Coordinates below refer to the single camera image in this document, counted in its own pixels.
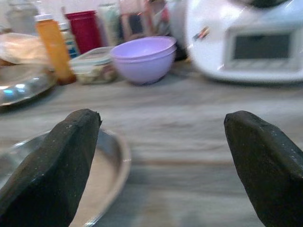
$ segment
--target kitchen counter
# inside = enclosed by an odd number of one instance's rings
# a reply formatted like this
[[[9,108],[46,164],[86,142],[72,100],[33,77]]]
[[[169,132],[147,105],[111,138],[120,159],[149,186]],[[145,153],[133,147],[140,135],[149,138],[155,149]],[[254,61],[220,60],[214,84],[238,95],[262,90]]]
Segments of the kitchen counter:
[[[74,83],[0,109],[0,146],[81,108],[100,112],[103,127],[122,132],[133,155],[125,188],[98,227],[262,227],[233,165],[227,113],[255,113],[303,148],[303,86],[217,83],[183,62],[153,85]]]

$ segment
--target purple bowl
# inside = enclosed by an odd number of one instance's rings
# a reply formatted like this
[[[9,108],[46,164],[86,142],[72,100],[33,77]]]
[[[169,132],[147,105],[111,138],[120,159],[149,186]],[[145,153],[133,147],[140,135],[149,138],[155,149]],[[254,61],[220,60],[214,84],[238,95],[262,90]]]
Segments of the purple bowl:
[[[119,60],[113,58],[113,64],[117,71],[128,81],[143,85],[157,82],[170,70],[176,51],[173,50],[161,57],[145,60]]]
[[[176,39],[170,36],[135,39],[114,47],[110,55],[112,58],[121,60],[158,57],[171,53],[175,49],[175,43]]]

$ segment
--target plastic bag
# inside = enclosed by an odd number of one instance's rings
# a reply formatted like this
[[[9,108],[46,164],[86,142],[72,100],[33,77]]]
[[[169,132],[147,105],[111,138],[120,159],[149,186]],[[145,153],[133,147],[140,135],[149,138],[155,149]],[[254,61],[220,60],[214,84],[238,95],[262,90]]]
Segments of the plastic bag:
[[[0,59],[13,64],[50,65],[46,49],[40,38],[19,33],[0,35]]]

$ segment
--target bottle cap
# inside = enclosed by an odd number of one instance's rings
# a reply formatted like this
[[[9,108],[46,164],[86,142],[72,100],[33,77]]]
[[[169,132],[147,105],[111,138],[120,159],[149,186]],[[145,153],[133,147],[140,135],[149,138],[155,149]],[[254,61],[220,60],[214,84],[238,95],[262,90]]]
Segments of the bottle cap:
[[[43,20],[52,20],[53,16],[52,14],[42,14],[42,15],[37,15],[35,16],[35,21],[43,21]]]

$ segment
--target stainless steel plate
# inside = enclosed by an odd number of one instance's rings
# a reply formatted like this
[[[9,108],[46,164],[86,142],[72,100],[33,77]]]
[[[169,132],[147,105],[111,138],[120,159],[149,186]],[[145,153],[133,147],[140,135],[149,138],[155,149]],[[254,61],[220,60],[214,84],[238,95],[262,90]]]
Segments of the stainless steel plate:
[[[15,144],[0,154],[0,189],[46,135]],[[131,154],[125,140],[111,131],[100,130],[89,179],[70,227],[94,226],[122,190],[130,166]]]
[[[0,69],[0,106],[31,99],[56,83],[44,65],[23,64]]]

